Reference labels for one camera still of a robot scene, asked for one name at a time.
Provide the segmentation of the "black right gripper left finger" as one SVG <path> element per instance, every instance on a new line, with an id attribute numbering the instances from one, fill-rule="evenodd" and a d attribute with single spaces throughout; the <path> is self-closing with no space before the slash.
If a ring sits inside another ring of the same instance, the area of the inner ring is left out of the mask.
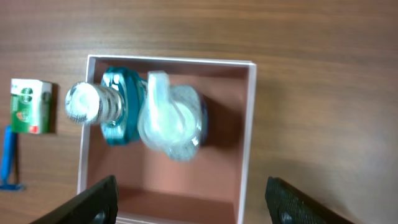
<path id="1" fill-rule="evenodd" d="M 118 197 L 116 178 L 109 175 L 32 224 L 115 224 Z"/>

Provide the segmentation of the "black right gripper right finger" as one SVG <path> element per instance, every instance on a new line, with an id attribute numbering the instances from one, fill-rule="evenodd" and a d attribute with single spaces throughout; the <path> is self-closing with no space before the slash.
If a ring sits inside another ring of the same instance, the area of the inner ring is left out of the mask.
<path id="1" fill-rule="evenodd" d="M 268 177 L 265 200 L 273 224 L 353 224 L 278 177 Z"/>

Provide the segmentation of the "teal liquid bottle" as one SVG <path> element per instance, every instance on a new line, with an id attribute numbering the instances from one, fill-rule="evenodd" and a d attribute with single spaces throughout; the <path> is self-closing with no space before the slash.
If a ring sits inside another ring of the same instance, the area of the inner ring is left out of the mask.
<path id="1" fill-rule="evenodd" d="M 78 124 L 98 124 L 112 146 L 139 140 L 137 123 L 147 81 L 134 70 L 109 67 L 99 84 L 79 82 L 65 97 L 68 118 Z"/>

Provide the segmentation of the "clear purple soap bottle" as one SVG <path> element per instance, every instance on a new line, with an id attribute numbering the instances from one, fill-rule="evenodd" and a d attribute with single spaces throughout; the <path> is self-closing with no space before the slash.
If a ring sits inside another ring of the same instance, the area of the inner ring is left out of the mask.
<path id="1" fill-rule="evenodd" d="M 172 85 L 163 71 L 148 73 L 146 97 L 137 129 L 150 149 L 175 161 L 193 159 L 207 135 L 208 115 L 201 95 L 190 85 Z"/>

